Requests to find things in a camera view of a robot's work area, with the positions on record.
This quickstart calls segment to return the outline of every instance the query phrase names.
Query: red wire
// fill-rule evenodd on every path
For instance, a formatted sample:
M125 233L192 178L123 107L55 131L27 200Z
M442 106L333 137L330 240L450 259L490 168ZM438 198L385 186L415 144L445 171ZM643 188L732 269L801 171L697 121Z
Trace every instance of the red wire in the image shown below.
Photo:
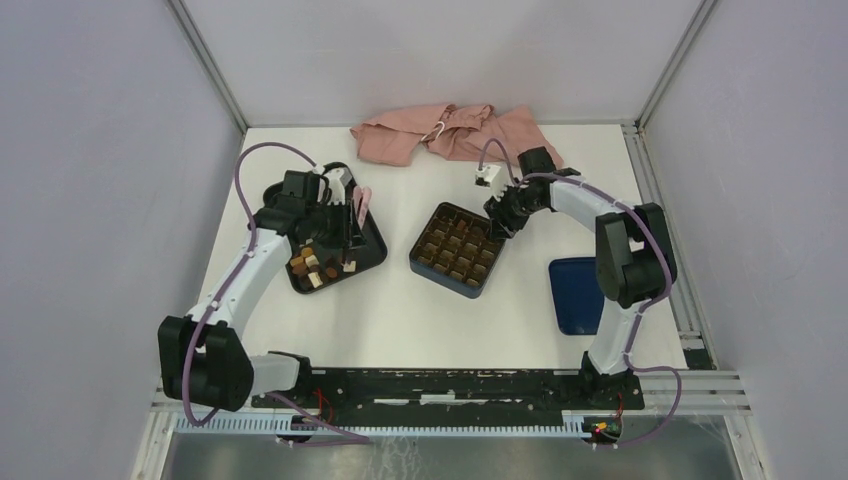
M320 389L320 388L315 389L315 394L316 394L316 395L318 395L318 416L319 416L319 417L323 416L322 414L323 414L323 412L324 412L324 409L322 408L322 405L323 405L324 403L326 403L326 404L327 404L327 408L329 408L329 409L330 409L330 415L329 415L329 417L327 417L327 423L332 422L332 421L333 421L333 414L334 414L334 412L333 412L333 406L332 406L332 405L330 405L330 400L328 400L328 399L327 399L327 397L325 397L325 396L321 393L321 389Z

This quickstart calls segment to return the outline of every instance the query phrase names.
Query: gray wall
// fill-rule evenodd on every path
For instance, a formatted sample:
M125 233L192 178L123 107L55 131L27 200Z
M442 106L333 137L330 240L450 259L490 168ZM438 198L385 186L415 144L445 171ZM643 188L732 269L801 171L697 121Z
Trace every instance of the gray wall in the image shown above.
M239 142L165 2L0 2L0 478L129 474Z
M846 25L844 0L720 3L647 131L780 479L848 470Z
M699 0L185 0L253 125L416 104L634 119Z

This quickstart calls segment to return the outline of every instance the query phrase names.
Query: square tray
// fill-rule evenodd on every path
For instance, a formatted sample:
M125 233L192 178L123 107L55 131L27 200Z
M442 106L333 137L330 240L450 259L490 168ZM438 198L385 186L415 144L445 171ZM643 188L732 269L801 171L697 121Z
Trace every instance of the square tray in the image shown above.
M477 298L504 241L489 239L489 220L452 203L441 203L409 252L413 272L468 298Z

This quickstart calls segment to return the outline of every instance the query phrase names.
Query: white table surface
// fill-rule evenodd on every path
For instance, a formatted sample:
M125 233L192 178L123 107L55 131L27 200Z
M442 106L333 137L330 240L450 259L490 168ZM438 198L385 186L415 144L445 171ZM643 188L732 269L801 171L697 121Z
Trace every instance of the white table surface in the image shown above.
M566 160L593 183L637 201L630 159L615 125L550 125L542 131ZM243 343L250 355L282 350L325 367L579 368L592 336L566 336L556 325L548 264L594 255L594 235L563 214L539 212L504 247L483 294L471 300L412 273L408 255L436 205L448 201L483 214L488 190L474 185L475 166L450 162L418 147L410 167L358 160L347 128L263 128L244 146L278 141L318 163L341 161L373 189L371 212L389 248L385 262L310 295L292 290L286 273L271 282L254 310ZM252 153L242 185L255 211L262 192L300 157L279 148ZM244 241L246 219L231 187L203 293L223 274ZM637 365L685 360L665 301L646 315L634 347Z

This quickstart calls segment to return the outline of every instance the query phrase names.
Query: metal floor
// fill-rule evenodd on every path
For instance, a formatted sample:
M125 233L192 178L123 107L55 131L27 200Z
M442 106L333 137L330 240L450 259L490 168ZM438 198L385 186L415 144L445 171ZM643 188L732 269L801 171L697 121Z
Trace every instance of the metal floor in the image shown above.
M624 438L656 425L625 418ZM593 452L569 438L388 437L292 450L273 437L177 434L163 479L741 479L722 417L677 417L658 437Z

